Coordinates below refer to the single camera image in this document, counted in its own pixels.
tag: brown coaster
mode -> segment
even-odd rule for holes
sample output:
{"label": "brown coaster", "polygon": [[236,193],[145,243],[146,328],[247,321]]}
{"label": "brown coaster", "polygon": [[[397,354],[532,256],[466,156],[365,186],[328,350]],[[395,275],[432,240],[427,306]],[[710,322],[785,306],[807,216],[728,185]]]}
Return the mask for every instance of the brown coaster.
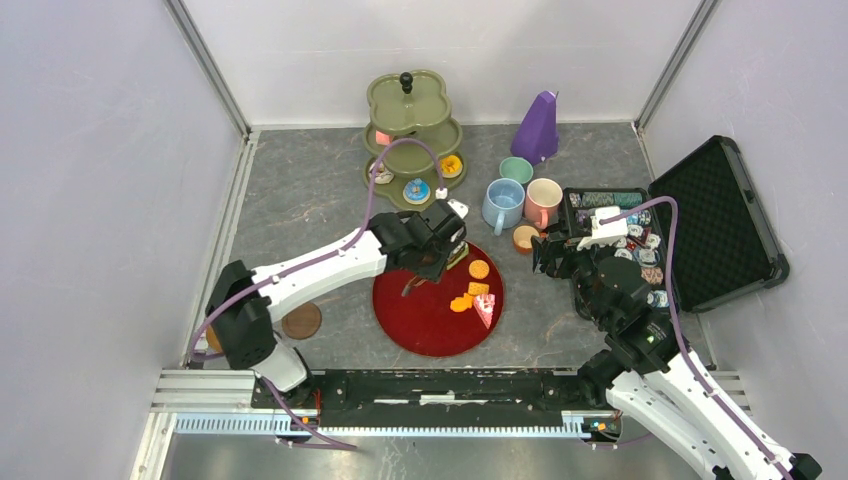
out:
{"label": "brown coaster", "polygon": [[321,309],[314,303],[304,303],[283,317],[283,333],[295,340],[315,335],[321,327]]}

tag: red plate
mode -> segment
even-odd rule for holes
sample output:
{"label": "red plate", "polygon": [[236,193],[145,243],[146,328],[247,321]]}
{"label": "red plate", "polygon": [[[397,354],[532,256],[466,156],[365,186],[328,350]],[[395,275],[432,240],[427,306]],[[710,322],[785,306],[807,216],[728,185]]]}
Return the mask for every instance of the red plate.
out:
{"label": "red plate", "polygon": [[[475,245],[456,266],[442,275],[438,284],[426,282],[409,296],[401,292],[413,274],[406,271],[384,273],[374,279],[374,313],[383,331],[410,352],[428,357],[458,355],[479,345],[498,325],[504,306],[504,286],[495,263]],[[474,260],[489,264],[489,275],[476,280],[468,273]],[[496,298],[491,328],[486,328],[474,307],[456,313],[450,303],[468,291],[469,282],[487,283]]]}

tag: cookie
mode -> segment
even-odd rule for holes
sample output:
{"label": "cookie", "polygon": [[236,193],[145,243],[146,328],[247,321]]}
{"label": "cookie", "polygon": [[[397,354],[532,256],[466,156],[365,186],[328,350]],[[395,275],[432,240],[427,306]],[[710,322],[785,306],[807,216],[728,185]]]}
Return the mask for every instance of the cookie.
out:
{"label": "cookie", "polygon": [[468,282],[468,293],[471,296],[485,295],[489,293],[489,285],[485,283]]}
{"label": "cookie", "polygon": [[489,276],[489,264],[485,260],[474,260],[468,266],[468,273],[477,280],[483,280]]}

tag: pink cake slice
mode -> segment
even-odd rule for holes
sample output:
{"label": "pink cake slice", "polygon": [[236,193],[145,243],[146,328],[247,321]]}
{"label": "pink cake slice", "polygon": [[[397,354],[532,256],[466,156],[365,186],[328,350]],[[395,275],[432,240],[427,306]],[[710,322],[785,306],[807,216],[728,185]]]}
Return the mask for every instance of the pink cake slice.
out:
{"label": "pink cake slice", "polygon": [[474,310],[477,310],[480,320],[483,320],[483,325],[486,328],[492,328],[492,317],[495,314],[495,295],[487,293],[474,297]]}

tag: green tiered tray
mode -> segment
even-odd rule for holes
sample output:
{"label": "green tiered tray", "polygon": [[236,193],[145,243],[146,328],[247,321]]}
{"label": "green tiered tray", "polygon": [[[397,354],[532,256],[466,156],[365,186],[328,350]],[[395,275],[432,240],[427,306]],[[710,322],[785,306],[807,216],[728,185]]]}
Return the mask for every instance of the green tiered tray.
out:
{"label": "green tiered tray", "polygon": [[[362,171],[366,185],[369,166],[386,147],[377,143],[377,132],[393,139],[414,138],[427,145],[439,160],[456,155],[462,161],[462,171],[454,178],[446,178],[448,190],[456,188],[468,173],[468,164],[457,150],[462,142],[462,127],[451,118],[450,98],[445,81],[436,72],[413,70],[377,78],[367,91],[371,123],[362,132],[362,141],[371,154]],[[394,179],[385,185],[376,185],[377,195],[389,198],[401,210],[423,210],[435,201],[438,174],[433,159],[420,145],[402,144],[392,148],[383,162]],[[421,205],[406,201],[403,190],[414,178],[421,178],[430,187],[430,198]]]}

